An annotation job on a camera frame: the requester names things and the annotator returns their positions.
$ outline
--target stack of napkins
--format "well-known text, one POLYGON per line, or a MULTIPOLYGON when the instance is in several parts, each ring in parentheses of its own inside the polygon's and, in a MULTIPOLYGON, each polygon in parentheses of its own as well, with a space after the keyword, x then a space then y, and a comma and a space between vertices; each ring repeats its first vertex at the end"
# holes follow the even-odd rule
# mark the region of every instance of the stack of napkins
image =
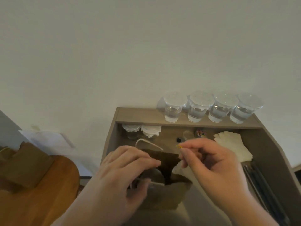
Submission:
POLYGON ((253 156, 244 146, 239 133, 224 131, 214 135, 214 140, 221 146, 233 151, 239 162, 251 161, 253 156))

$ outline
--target clear plastic cup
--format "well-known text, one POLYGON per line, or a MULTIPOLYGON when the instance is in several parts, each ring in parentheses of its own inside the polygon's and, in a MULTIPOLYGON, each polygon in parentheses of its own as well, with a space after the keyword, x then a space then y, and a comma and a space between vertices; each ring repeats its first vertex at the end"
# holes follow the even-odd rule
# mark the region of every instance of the clear plastic cup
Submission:
POLYGON ((126 130, 126 135, 130 140, 138 139, 141 125, 122 124, 122 127, 126 130))
POLYGON ((238 95, 239 103, 230 114, 234 123, 241 124, 249 118, 256 110, 263 107, 263 101, 256 95, 242 93, 238 95))
POLYGON ((199 122, 206 111, 213 105, 214 98, 211 94, 195 91, 189 96, 190 109, 188 119, 191 122, 199 122))
POLYGON ((144 139, 153 141, 157 136, 159 136, 159 132, 161 132, 162 126, 153 126, 153 125, 142 125, 141 131, 144 135, 144 139))
POLYGON ((187 103, 187 97, 179 92, 169 92, 164 95, 165 101, 165 120, 170 123, 175 123, 182 111, 182 108, 187 103))
POLYGON ((213 95, 214 104, 209 109, 209 119, 213 122, 221 122, 229 111, 238 104, 238 98, 235 94, 219 92, 213 95))

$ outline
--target plastic lid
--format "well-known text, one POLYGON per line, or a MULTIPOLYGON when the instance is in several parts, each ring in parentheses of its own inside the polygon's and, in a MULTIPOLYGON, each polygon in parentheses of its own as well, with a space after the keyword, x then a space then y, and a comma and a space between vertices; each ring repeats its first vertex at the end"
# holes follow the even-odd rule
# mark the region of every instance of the plastic lid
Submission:
POLYGON ((212 106, 214 103, 214 97, 203 91, 195 91, 190 96, 190 100, 200 106, 212 106))
POLYGON ((177 91, 168 92, 163 98, 165 103, 172 106, 184 106, 187 103, 187 97, 177 91))
POLYGON ((259 109, 259 108, 263 107, 263 101, 254 94, 241 93, 241 94, 238 95, 238 98, 246 106, 256 108, 256 109, 259 109))
POLYGON ((127 132, 137 132, 137 131, 139 131, 141 125, 137 125, 137 124, 122 124, 122 127, 127 132))
POLYGON ((235 107, 237 106, 239 100, 237 96, 233 93, 228 93, 228 92, 218 92, 213 94, 214 99, 218 101, 219 103, 226 105, 226 106, 231 106, 235 107))
POLYGON ((161 132, 161 127, 162 126, 152 126, 152 125, 142 125, 141 130, 143 134, 147 135, 149 138, 152 136, 159 135, 159 132, 161 132))

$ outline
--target cup of water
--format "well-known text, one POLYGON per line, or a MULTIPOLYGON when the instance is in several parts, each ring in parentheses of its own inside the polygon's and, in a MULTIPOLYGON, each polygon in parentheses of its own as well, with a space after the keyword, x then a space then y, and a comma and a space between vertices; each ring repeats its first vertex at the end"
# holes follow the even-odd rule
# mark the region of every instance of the cup of water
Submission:
POLYGON ((234 123, 241 124, 256 110, 263 107, 263 101, 254 94, 242 93, 238 95, 239 103, 231 112, 230 119, 234 123))
POLYGON ((188 111, 188 119, 194 123, 199 122, 213 103, 214 98, 211 94, 203 91, 193 92, 189 95, 190 109, 188 111))
POLYGON ((238 98, 235 94, 219 92, 213 94, 214 104, 209 109, 209 119, 213 122, 221 122, 222 119, 235 108, 238 104, 238 98))
POLYGON ((165 120, 175 123, 187 103, 187 97, 179 92, 173 91, 164 95, 165 101, 165 120))

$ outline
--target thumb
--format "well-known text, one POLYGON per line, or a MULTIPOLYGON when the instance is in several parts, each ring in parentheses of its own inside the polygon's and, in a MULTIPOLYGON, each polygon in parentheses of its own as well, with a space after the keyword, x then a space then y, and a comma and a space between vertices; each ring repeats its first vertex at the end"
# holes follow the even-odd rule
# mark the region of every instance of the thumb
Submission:
POLYGON ((148 185, 151 182, 150 178, 143 179, 139 182, 137 189, 129 198, 129 203, 132 211, 136 211, 142 204, 148 194, 148 185))
POLYGON ((202 181, 202 178, 211 175, 212 171, 210 171, 190 149, 181 148, 180 152, 199 182, 202 181))

